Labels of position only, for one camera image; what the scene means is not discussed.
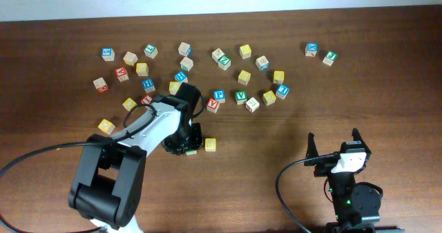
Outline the green R block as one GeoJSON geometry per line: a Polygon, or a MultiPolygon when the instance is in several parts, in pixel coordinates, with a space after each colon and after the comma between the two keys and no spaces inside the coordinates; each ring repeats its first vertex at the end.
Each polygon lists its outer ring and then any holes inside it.
{"type": "Polygon", "coordinates": [[[196,150],[186,151],[186,155],[190,156],[190,155],[196,154],[197,152],[198,151],[196,151],[196,150]]]}

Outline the green Z block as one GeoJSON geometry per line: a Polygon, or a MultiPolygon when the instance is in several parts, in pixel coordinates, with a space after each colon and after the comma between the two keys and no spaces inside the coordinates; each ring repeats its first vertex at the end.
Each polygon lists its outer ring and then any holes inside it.
{"type": "Polygon", "coordinates": [[[222,70],[226,71],[230,67],[230,65],[231,65],[231,59],[226,55],[223,55],[218,59],[218,66],[222,70]]]}

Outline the wood block blue bottom side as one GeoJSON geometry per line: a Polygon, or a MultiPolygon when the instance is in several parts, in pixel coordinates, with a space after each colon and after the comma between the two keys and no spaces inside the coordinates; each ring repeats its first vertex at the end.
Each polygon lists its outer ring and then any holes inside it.
{"type": "Polygon", "coordinates": [[[256,66],[258,67],[259,71],[266,70],[269,67],[269,61],[268,59],[263,55],[261,57],[258,57],[256,59],[256,66]]]}

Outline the green J block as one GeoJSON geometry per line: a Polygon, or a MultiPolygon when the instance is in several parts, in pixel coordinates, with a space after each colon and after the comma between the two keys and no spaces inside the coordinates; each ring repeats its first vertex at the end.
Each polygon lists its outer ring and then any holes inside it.
{"type": "Polygon", "coordinates": [[[333,51],[328,51],[323,59],[323,63],[332,66],[332,64],[336,61],[338,55],[333,51]]]}

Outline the yellow S block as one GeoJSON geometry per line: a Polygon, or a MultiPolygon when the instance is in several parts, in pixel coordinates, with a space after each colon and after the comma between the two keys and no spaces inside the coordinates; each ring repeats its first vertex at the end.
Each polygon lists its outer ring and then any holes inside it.
{"type": "Polygon", "coordinates": [[[206,138],[204,142],[205,151],[216,151],[217,141],[215,138],[206,138]]]}

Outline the blue P block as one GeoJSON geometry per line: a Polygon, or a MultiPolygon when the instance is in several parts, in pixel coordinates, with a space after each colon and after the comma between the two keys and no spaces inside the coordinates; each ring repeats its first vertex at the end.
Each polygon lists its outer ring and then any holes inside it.
{"type": "Polygon", "coordinates": [[[225,103],[226,95],[224,90],[215,90],[214,99],[217,100],[219,103],[225,103]]]}

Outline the wood block blue D side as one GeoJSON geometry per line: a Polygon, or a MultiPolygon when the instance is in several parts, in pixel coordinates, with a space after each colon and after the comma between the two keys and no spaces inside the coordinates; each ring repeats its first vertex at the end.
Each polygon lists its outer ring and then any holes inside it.
{"type": "Polygon", "coordinates": [[[191,54],[192,47],[190,44],[181,42],[178,47],[178,53],[182,56],[188,57],[191,54]]]}

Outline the yellow block lower right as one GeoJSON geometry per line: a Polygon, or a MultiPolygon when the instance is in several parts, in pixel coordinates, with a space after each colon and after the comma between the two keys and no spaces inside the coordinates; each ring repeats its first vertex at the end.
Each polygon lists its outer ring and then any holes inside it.
{"type": "Polygon", "coordinates": [[[276,95],[273,91],[267,91],[262,95],[262,99],[266,106],[273,104],[276,101],[276,95]]]}

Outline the green V block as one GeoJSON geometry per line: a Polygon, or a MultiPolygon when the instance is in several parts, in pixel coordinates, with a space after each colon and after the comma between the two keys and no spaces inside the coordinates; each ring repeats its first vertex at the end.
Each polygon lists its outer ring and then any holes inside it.
{"type": "Polygon", "coordinates": [[[247,93],[246,91],[237,91],[235,94],[236,103],[244,104],[247,101],[247,93]]]}

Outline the wood block red edge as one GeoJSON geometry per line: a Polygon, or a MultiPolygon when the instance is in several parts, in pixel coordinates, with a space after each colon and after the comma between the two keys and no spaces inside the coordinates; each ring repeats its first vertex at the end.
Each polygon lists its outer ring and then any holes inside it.
{"type": "Polygon", "coordinates": [[[257,101],[257,99],[255,99],[254,97],[251,97],[249,100],[246,101],[246,108],[253,113],[254,111],[256,111],[260,106],[259,101],[257,101]]]}

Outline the yellow block lower left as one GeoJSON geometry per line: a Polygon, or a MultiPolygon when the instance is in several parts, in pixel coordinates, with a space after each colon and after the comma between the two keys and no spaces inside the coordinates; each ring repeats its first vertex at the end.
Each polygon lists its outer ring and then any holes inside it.
{"type": "Polygon", "coordinates": [[[122,104],[122,106],[127,110],[131,111],[135,106],[137,106],[137,102],[132,98],[128,97],[122,104]]]}

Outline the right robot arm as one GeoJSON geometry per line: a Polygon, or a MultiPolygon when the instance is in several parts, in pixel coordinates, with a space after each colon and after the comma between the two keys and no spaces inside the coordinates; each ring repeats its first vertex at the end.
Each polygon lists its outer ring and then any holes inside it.
{"type": "Polygon", "coordinates": [[[314,166],[315,177],[325,177],[331,193],[336,222],[327,223],[326,232],[404,232],[396,226],[376,227],[383,190],[372,183],[359,182],[355,175],[366,168],[372,155],[358,129],[352,129],[353,139],[344,141],[339,151],[320,155],[314,134],[308,134],[306,166],[314,166]]]}

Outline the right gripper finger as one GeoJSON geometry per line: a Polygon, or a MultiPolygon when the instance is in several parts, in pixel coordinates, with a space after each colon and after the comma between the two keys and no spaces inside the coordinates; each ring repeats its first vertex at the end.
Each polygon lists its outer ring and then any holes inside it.
{"type": "Polygon", "coordinates": [[[356,145],[360,145],[363,147],[366,147],[367,145],[365,144],[365,141],[362,139],[362,136],[359,132],[359,130],[357,128],[353,128],[352,129],[352,145],[356,146],[356,145]]]}
{"type": "Polygon", "coordinates": [[[316,158],[318,157],[318,151],[316,148],[316,143],[314,140],[314,134],[312,132],[309,132],[308,139],[307,139],[307,152],[306,152],[306,159],[316,158]]]}

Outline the plain wood block by Z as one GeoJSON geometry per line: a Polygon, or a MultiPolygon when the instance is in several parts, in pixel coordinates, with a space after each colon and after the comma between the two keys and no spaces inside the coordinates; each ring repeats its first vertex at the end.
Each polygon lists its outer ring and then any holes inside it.
{"type": "Polygon", "coordinates": [[[218,63],[218,62],[219,62],[219,59],[220,59],[222,56],[224,56],[224,52],[223,52],[220,48],[217,48],[217,49],[215,49],[215,50],[211,53],[211,56],[212,56],[213,60],[214,60],[216,63],[218,63]]]}

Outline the wood block green side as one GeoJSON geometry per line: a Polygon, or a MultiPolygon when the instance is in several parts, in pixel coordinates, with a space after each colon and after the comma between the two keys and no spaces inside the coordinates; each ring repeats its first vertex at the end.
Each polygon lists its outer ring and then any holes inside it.
{"type": "Polygon", "coordinates": [[[187,72],[189,72],[193,68],[193,65],[193,60],[188,57],[184,57],[180,62],[180,67],[187,72]]]}

